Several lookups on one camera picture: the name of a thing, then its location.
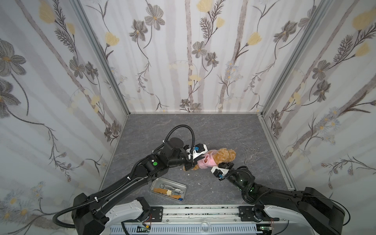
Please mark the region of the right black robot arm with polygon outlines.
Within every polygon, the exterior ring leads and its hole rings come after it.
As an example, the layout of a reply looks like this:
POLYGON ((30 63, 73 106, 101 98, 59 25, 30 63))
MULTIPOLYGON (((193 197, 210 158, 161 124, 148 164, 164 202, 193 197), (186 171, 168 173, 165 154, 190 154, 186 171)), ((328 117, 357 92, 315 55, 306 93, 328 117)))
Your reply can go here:
POLYGON ((347 211, 338 202, 310 187, 304 191, 283 191, 263 186, 255 182, 248 167, 233 169, 233 166, 233 163, 221 163, 212 167, 211 172, 219 181, 228 180, 241 191, 242 199, 253 206, 252 221, 281 218, 280 215, 268 212, 269 207, 301 215, 308 226, 320 235, 342 234, 347 211))

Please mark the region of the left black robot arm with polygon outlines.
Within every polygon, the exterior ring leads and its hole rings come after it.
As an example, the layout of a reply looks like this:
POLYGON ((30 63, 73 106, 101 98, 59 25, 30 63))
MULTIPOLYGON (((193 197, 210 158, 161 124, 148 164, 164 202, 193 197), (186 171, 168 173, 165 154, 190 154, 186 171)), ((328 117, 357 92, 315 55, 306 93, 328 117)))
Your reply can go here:
POLYGON ((172 167, 193 168, 208 151, 205 144, 184 145, 179 138, 164 141, 151 154, 139 160, 131 172, 111 186, 89 196, 74 199, 71 217, 79 235, 99 235, 109 224, 109 211, 133 191, 163 176, 172 167))

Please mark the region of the brown teddy bear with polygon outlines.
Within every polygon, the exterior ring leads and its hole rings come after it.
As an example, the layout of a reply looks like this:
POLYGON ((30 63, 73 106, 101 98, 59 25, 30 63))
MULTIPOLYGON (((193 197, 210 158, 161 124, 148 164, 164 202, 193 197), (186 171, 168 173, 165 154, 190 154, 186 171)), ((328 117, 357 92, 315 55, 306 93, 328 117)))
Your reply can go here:
POLYGON ((218 153, 215 154, 214 159, 215 162, 219 165, 220 163, 229 163, 232 162, 236 158, 236 152, 232 149, 227 149, 227 148, 221 148, 217 150, 218 153))

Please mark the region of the pink teddy hoodie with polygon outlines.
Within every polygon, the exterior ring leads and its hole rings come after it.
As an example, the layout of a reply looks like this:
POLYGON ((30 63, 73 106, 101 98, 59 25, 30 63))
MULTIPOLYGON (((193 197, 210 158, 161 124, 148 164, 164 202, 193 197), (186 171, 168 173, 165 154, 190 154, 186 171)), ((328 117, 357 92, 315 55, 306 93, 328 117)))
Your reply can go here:
POLYGON ((215 162, 214 156, 217 154, 217 150, 209 150, 203 159, 199 160, 197 162, 197 167, 199 169, 207 169, 209 167, 218 166, 218 164, 215 162))

